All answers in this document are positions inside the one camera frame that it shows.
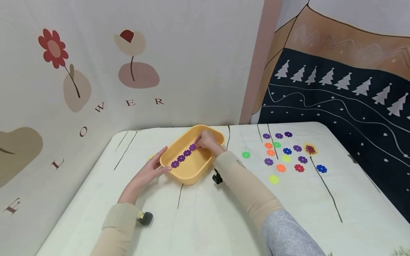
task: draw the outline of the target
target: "painted sunflower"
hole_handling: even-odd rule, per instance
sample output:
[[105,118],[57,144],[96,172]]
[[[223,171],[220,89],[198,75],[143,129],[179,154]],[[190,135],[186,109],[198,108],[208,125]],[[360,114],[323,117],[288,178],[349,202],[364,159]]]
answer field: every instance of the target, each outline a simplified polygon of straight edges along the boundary
[[311,156],[314,156],[318,153],[317,148],[310,143],[306,143],[305,145],[303,145],[303,149],[306,151],[306,153],[308,153]]

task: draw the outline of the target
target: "hand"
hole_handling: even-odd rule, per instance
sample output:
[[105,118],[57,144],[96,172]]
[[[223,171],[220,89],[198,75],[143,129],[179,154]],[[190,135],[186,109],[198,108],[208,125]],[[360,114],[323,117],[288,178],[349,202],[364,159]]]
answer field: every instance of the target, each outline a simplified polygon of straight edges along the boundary
[[152,182],[156,177],[172,170],[170,166],[160,167],[161,164],[159,163],[159,158],[167,149],[168,147],[164,147],[137,172],[134,178],[125,187],[118,199],[118,203],[135,204],[138,193],[143,186]]
[[194,143],[197,148],[206,148],[211,151],[214,157],[218,157],[225,150],[218,144],[214,135],[209,130],[202,131],[195,139]]

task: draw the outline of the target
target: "red painted flower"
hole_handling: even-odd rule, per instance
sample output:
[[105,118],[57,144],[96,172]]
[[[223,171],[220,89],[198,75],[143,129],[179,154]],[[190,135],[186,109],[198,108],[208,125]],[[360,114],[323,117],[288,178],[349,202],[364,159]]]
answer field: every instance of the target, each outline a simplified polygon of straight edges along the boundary
[[304,172],[305,168],[300,164],[295,164],[295,170],[297,170],[298,172]]
[[60,36],[55,30],[51,34],[47,29],[43,29],[43,35],[39,36],[39,43],[41,47],[46,49],[43,54],[44,60],[46,62],[52,61],[54,68],[65,67],[64,59],[68,59],[68,53],[64,50],[66,44],[60,41]]

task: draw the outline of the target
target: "wall decal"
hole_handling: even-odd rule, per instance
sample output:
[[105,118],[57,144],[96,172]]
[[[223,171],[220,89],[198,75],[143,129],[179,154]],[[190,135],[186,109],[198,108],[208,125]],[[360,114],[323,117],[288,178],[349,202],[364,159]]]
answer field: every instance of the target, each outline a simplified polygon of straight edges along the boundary
[[125,102],[127,103],[128,106],[134,106],[134,100],[125,100]]
[[43,149],[40,134],[29,127],[0,131],[0,188],[14,178]]
[[60,165],[58,165],[58,164],[56,163],[56,160],[54,160],[54,161],[51,163],[51,165],[53,165],[53,166],[55,167],[55,169],[57,170],[58,168],[60,168],[60,166],[61,166],[63,163],[64,163],[64,158],[63,158],[63,161],[61,162]]
[[146,41],[143,34],[138,31],[128,29],[121,34],[114,35],[114,41],[118,49],[128,56],[131,56],[131,62],[124,64],[119,72],[118,77],[125,86],[130,88],[151,88],[159,84],[159,75],[157,71],[149,64],[143,62],[133,62],[134,57],[144,52]]
[[20,204],[20,198],[17,198],[16,200],[14,200],[9,206],[7,206],[6,209],[4,209],[3,212],[7,212],[10,215],[13,215],[19,208],[17,208],[17,206]]
[[80,137],[84,137],[88,132],[87,126],[84,126],[80,130]]
[[158,98],[154,98],[154,99],[155,99],[155,104],[156,105],[158,105],[158,104],[165,105],[165,103],[162,103],[162,99],[158,99]]
[[98,104],[97,107],[96,107],[96,111],[98,111],[98,112],[100,112],[103,109],[104,109],[104,102],[101,103],[101,106],[100,106],[100,104]]
[[39,44],[46,51],[43,58],[46,62],[52,62],[55,69],[64,67],[67,75],[63,82],[64,99],[68,108],[76,113],[79,112],[91,97],[91,85],[88,79],[74,65],[70,64],[70,71],[66,67],[64,59],[68,59],[65,51],[66,44],[60,40],[60,35],[53,30],[52,34],[47,29],[43,29],[43,35],[38,38]]

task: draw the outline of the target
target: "finger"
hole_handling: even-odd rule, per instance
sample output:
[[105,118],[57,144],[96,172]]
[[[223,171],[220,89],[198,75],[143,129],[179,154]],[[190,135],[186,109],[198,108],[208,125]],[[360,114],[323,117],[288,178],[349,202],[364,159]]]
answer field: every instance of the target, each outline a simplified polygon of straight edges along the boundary
[[151,159],[151,161],[156,164],[159,161],[159,158],[162,156],[162,154],[168,149],[167,146],[165,146],[163,149],[161,149],[157,154],[155,154],[153,156],[153,158]]
[[172,170],[171,166],[160,167],[154,171],[155,177],[161,176],[164,173],[170,172],[171,170]]
[[154,163],[154,170],[155,169],[157,169],[158,167],[160,167],[161,166],[161,164],[158,162],[158,163]]
[[201,139],[201,137],[202,137],[202,135],[199,134],[198,137],[196,137],[196,139],[195,139],[195,141],[194,141],[194,144],[197,144],[198,141]]

